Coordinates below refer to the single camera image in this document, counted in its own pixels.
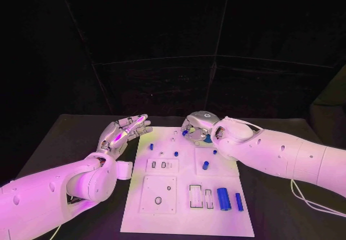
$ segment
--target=robotic hand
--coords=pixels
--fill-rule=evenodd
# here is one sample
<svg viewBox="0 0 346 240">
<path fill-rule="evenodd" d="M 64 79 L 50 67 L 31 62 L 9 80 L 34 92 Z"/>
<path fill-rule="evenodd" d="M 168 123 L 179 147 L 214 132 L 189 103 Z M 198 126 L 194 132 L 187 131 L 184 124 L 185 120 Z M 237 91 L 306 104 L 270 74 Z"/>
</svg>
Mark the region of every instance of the robotic hand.
<svg viewBox="0 0 346 240">
<path fill-rule="evenodd" d="M 181 130 L 194 141 L 205 140 L 211 134 L 214 146 L 227 159 L 240 160 L 262 172 L 309 182 L 346 197 L 346 150 L 263 129 L 243 120 L 230 117 L 220 120 L 208 111 L 194 112 Z"/>
<path fill-rule="evenodd" d="M 0 188 L 0 240 L 35 239 L 109 199 L 117 179 L 132 178 L 133 163 L 117 158 L 127 142 L 153 131 L 148 117 L 112 122 L 97 152 L 84 160 L 25 176 Z"/>
</svg>

